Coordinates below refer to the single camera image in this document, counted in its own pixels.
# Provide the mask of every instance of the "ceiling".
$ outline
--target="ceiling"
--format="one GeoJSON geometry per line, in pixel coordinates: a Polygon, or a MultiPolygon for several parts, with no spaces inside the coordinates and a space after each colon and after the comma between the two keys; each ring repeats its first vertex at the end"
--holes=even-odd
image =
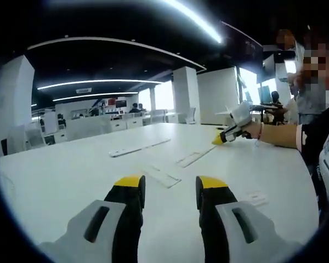
{"type": "Polygon", "coordinates": [[[38,103],[37,107],[76,96],[76,89],[81,88],[92,88],[91,94],[138,92],[155,84],[107,82],[37,88],[95,79],[168,81],[172,71],[183,66],[198,72],[234,66],[249,58],[240,57],[242,35],[235,36],[236,31],[221,21],[261,45],[274,44],[276,29],[283,25],[280,17],[287,9],[285,2],[275,8],[274,2],[264,1],[178,1],[221,34],[222,42],[164,0],[52,0],[29,6],[1,35],[1,63],[26,55],[35,68],[32,103],[38,103]],[[55,39],[61,41],[35,46],[55,39]]]}

